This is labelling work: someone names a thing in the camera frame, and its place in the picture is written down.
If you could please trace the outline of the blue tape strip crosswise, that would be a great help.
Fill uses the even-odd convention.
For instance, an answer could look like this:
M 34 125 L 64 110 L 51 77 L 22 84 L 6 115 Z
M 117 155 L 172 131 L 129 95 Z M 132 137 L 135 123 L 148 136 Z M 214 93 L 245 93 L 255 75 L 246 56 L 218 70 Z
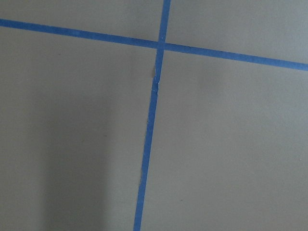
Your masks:
M 106 42 L 125 44 L 131 46 L 146 47 L 151 49 L 157 49 L 159 48 L 160 45 L 158 41 L 151 41 L 139 38 L 136 39 L 130 37 L 109 35 L 104 33 L 96 33 L 96 32 L 57 27 L 57 26 L 40 25 L 40 24 L 7 20 L 7 19 L 1 19 L 0 26 L 7 28 L 28 30 L 28 31 L 36 31 L 41 33 L 69 36 L 75 38 L 84 38 L 84 39 L 106 41 Z M 235 61 L 248 62 L 254 64 L 270 65 L 270 66 L 283 67 L 283 68 L 302 70 L 302 71 L 308 70 L 308 65 L 304 63 L 298 63 L 280 59 L 271 59 L 271 58 L 253 56 L 247 54 L 233 53 L 227 51 L 217 51 L 212 49 L 191 47 L 191 46 L 178 45 L 172 43 L 166 43 L 162 45 L 162 48 L 166 51 L 195 54 L 195 55 L 222 58 L 227 60 L 235 60 Z

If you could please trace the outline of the blue tape strip lengthwise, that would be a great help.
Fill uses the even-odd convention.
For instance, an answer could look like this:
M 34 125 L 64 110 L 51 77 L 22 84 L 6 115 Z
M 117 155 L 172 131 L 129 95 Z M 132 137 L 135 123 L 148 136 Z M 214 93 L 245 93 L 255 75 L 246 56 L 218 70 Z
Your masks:
M 155 115 L 156 115 L 156 106 L 157 106 L 159 83 L 160 83 L 161 70 L 162 70 L 162 64 L 163 64 L 163 58 L 164 58 L 170 5 L 171 5 L 171 1 L 169 0 L 163 1 L 161 22 L 160 22 L 160 27 L 159 27 L 159 37 L 157 41 L 157 49 L 156 49 L 155 64 L 154 64 L 154 77 L 152 80 L 151 98 L 150 98 L 150 104 L 149 104 L 147 127 L 146 127 L 146 134 L 145 134 L 145 141 L 144 141 L 144 148 L 143 148 L 143 155 L 142 155 L 141 178 L 140 178 L 140 184 L 138 188 L 136 210 L 135 210 L 135 217 L 134 217 L 134 225 L 133 225 L 134 231 L 141 230 L 144 200 L 145 200 L 145 193 L 146 193 L 146 184 L 147 184 L 153 131 L 154 131 L 154 122 L 155 122 Z

